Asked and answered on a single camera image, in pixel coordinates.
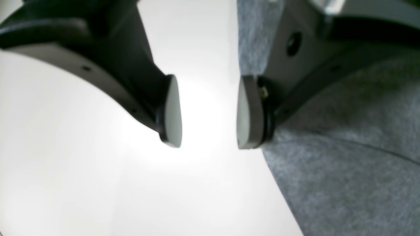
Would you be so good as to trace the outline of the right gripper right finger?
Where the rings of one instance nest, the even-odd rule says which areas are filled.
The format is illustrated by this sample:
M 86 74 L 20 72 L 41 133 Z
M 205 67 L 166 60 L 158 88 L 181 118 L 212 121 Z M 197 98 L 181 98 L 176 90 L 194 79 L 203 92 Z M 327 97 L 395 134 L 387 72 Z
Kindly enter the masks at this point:
M 284 0 L 261 72 L 241 73 L 239 149 L 270 142 L 307 100 L 346 75 L 419 51 L 418 0 Z

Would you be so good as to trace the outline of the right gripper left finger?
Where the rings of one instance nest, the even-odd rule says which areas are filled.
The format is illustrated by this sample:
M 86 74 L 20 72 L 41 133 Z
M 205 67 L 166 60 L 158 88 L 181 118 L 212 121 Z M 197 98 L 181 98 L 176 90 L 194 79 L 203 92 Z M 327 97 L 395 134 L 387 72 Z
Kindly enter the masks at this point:
M 84 79 L 180 147 L 177 78 L 154 63 L 136 0 L 25 0 L 1 23 L 1 49 Z

